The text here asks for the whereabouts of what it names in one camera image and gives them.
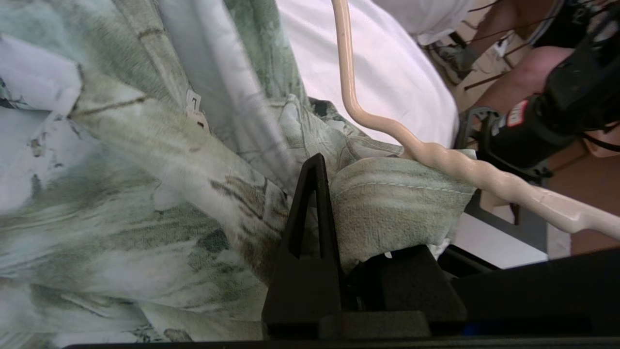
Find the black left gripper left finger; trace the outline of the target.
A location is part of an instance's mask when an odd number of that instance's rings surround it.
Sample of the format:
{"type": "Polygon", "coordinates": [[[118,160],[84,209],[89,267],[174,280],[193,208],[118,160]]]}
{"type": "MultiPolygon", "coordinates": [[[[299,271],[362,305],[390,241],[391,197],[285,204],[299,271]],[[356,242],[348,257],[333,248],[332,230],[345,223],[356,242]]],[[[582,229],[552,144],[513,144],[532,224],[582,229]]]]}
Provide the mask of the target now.
{"type": "Polygon", "coordinates": [[[266,340],[317,339],[322,319],[341,311],[341,262],[321,153],[302,166],[262,309],[266,340]],[[318,258],[301,258],[310,198],[316,197],[318,258]]]}

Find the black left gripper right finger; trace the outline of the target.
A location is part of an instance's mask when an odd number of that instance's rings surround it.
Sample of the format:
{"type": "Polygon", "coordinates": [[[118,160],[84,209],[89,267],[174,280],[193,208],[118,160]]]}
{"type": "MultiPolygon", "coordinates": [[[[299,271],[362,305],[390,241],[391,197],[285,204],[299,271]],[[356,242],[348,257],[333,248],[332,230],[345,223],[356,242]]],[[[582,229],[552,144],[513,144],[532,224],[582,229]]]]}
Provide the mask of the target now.
{"type": "Polygon", "coordinates": [[[459,336],[465,326],[465,305],[426,245],[359,263],[347,292],[357,311],[384,313],[389,323],[410,313],[421,320],[412,329],[427,327],[431,336],[459,336]]]}

